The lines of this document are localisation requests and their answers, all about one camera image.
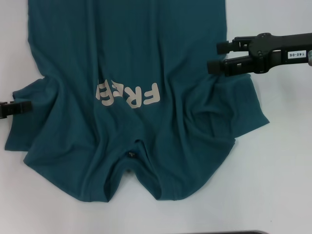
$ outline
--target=wrinkled fabric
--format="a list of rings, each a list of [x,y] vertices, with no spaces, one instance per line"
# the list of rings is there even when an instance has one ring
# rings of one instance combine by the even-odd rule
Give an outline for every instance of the wrinkled fabric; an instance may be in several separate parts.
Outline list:
[[[126,170],[158,200],[201,188],[235,138],[268,120],[249,75],[222,59],[224,0],[29,0],[29,44],[44,76],[14,92],[6,150],[81,201],[109,201]]]

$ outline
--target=white table surface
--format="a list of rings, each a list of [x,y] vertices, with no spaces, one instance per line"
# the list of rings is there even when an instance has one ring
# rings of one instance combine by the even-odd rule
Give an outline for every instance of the white table surface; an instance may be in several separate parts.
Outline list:
[[[310,0],[227,0],[228,37],[312,32]],[[27,1],[0,0],[0,100],[41,78],[27,44]],[[311,233],[312,68],[253,75],[271,123],[237,139],[212,179],[182,201],[156,201],[132,174],[109,203],[83,203],[5,152],[0,120],[0,234]]]

